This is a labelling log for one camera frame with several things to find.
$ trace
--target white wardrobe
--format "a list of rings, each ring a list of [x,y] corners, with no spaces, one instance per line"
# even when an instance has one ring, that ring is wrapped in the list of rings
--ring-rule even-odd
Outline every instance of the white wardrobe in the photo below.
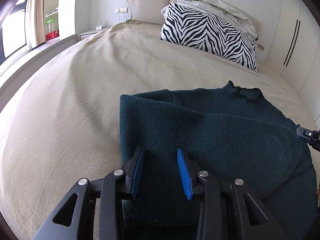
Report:
[[[301,0],[282,0],[279,23],[266,63],[306,104],[320,127],[320,27]]]

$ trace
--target power socket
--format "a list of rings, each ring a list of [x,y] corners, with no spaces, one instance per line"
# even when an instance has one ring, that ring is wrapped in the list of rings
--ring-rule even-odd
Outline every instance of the power socket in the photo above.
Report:
[[[261,49],[262,51],[264,51],[264,47],[260,43],[258,44],[258,49]]]
[[[116,13],[126,13],[128,12],[127,7],[116,8]]]

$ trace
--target pillow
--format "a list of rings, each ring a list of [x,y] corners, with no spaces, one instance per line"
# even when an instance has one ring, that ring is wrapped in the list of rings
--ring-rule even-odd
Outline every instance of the pillow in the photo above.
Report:
[[[258,72],[252,37],[209,12],[170,3],[161,40],[211,52]]]

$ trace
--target nightstand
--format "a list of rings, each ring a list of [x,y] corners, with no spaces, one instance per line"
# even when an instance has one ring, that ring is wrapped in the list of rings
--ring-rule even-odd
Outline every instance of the nightstand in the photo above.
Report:
[[[81,33],[81,34],[79,34],[79,41],[82,41],[85,38],[88,38],[88,37],[90,37],[90,36],[92,36],[92,35],[94,35],[94,34],[96,34],[98,32],[101,32],[101,31],[104,31],[104,30],[107,30],[107,29],[109,29],[109,28],[103,28],[103,29],[100,29],[100,30],[93,30],[93,31],[87,31],[85,33]]]

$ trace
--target red box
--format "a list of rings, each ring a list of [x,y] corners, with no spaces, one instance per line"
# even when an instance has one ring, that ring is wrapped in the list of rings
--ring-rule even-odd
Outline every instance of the red box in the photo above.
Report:
[[[59,30],[54,31],[54,32],[50,32],[45,36],[46,41],[52,40],[56,37],[59,37]]]

